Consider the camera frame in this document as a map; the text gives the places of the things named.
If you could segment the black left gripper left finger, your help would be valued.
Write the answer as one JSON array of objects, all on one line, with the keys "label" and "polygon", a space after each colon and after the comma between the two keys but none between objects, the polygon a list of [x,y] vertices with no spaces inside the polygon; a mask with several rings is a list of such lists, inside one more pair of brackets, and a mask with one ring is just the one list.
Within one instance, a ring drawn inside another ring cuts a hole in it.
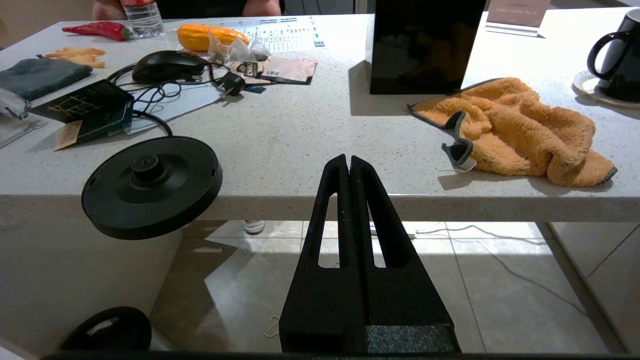
[{"label": "black left gripper left finger", "polygon": [[[338,268],[319,265],[329,200],[337,196]],[[345,155],[325,165],[310,223],[279,319],[284,353],[354,354],[355,335],[366,323],[357,248],[357,226]]]}]

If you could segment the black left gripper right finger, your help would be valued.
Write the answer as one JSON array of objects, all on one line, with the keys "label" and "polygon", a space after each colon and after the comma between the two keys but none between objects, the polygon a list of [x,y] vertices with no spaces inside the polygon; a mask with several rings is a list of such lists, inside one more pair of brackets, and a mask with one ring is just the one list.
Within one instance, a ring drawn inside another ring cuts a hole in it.
[{"label": "black left gripper right finger", "polygon": [[365,325],[354,332],[368,354],[459,354],[455,324],[372,164],[353,156],[358,258]]}]

